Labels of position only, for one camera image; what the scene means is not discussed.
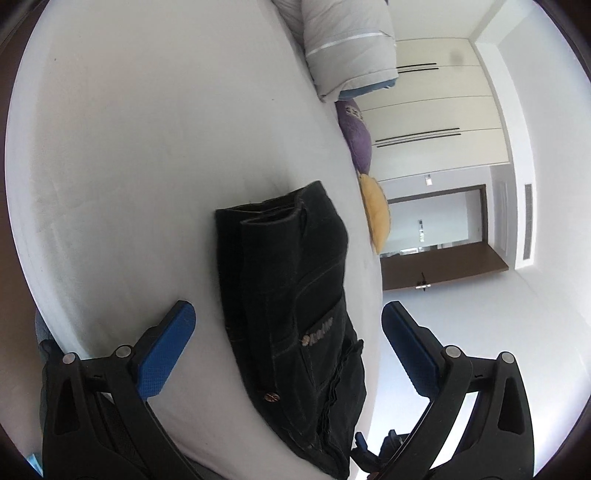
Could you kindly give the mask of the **black denim pants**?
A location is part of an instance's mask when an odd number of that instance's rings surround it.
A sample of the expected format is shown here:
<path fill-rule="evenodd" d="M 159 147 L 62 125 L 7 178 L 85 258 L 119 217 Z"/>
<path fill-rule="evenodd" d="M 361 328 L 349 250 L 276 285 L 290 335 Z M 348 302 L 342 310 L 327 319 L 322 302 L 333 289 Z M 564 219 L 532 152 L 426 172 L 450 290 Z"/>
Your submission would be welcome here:
<path fill-rule="evenodd" d="M 250 401 L 298 457 L 345 479 L 367 390 L 344 222 L 313 182 L 219 209 L 215 224 L 225 330 Z"/>

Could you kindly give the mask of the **brown door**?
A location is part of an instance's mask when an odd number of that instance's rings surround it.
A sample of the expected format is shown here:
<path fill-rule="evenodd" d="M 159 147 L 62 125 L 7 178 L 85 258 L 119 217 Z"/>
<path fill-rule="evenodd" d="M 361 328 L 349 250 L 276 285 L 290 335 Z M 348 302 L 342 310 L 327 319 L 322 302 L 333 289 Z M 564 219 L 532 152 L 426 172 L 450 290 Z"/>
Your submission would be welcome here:
<path fill-rule="evenodd" d="M 485 242 L 381 259 L 383 290 L 415 289 L 424 272 L 431 285 L 505 272 L 509 266 Z"/>

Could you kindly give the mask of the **air vent grille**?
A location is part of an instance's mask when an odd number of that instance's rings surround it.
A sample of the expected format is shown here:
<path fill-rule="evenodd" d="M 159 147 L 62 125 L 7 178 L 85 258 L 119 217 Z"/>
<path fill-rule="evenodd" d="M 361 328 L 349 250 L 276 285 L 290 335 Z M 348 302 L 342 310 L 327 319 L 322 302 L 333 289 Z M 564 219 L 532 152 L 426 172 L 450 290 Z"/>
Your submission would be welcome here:
<path fill-rule="evenodd" d="M 525 194 L 525 234 L 524 234 L 524 249 L 523 260 L 530 260 L 532 255 L 533 244 L 533 227 L 534 227 L 534 200 L 533 200 L 533 186 L 526 184 L 524 186 Z"/>

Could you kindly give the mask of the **yellow cushion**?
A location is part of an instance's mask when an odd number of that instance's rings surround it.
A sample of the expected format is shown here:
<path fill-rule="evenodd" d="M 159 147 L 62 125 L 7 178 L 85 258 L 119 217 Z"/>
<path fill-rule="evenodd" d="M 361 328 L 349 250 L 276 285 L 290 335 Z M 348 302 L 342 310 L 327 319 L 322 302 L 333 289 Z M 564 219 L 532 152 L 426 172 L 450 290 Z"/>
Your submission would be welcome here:
<path fill-rule="evenodd" d="M 370 229 L 370 238 L 376 253 L 381 254 L 391 231 L 389 203 L 379 182 L 374 177 L 361 174 L 359 184 Z"/>

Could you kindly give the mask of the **white bed mattress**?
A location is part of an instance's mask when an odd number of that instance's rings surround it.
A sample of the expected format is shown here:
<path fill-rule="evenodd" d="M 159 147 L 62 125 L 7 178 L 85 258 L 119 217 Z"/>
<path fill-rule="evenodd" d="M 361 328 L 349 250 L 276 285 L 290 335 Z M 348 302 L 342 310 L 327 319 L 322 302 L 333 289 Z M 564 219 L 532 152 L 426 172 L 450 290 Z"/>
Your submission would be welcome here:
<path fill-rule="evenodd" d="M 321 181 L 349 233 L 346 306 L 377 388 L 382 278 L 331 104 L 269 1 L 51 1 L 8 115 L 13 237 L 35 304 L 83 358 L 177 300 L 197 328 L 150 403 L 228 479 L 318 479 L 253 408 L 224 330 L 214 213 Z"/>

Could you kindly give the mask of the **cream wardrobe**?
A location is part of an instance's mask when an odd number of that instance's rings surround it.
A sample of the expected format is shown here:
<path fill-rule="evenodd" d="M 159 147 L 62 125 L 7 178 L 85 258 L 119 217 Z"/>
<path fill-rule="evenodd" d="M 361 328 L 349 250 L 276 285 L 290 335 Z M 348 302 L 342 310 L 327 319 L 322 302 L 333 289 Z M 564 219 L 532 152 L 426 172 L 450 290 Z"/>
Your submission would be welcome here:
<path fill-rule="evenodd" d="M 510 162 L 497 101 L 467 39 L 398 43 L 396 85 L 356 99 L 373 140 L 370 175 L 389 181 Z"/>

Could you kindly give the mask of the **purple cushion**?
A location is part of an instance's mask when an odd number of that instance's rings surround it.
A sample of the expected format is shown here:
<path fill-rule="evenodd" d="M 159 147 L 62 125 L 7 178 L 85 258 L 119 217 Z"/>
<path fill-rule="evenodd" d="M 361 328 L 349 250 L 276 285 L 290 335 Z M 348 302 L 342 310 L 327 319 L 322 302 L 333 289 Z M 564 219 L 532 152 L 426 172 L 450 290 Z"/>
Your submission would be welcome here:
<path fill-rule="evenodd" d="M 353 99 L 339 100 L 335 103 L 335 109 L 337 109 L 339 128 L 348 144 L 356 171 L 360 174 L 368 174 L 372 162 L 373 144 L 361 109 Z"/>

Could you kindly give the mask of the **folded grey duvet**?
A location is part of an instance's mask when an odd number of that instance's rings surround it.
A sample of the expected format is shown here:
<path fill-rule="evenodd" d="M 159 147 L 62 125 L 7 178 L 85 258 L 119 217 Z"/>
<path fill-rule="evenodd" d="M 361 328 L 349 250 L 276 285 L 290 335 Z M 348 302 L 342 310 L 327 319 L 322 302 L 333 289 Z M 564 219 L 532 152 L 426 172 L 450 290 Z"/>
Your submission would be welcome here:
<path fill-rule="evenodd" d="M 294 0 L 273 5 L 301 46 L 322 101 L 355 99 L 397 82 L 397 44 L 387 1 Z"/>

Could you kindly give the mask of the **hallway wall panel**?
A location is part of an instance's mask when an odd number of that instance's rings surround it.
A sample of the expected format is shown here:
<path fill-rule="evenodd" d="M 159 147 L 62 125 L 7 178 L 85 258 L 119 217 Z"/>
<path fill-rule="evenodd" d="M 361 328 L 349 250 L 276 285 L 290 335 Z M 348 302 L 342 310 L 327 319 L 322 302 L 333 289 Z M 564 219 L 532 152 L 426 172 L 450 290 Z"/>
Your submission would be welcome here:
<path fill-rule="evenodd" d="M 422 219 L 418 221 L 419 224 L 419 238 L 420 242 L 425 242 L 425 229 L 424 229 L 424 222 Z"/>

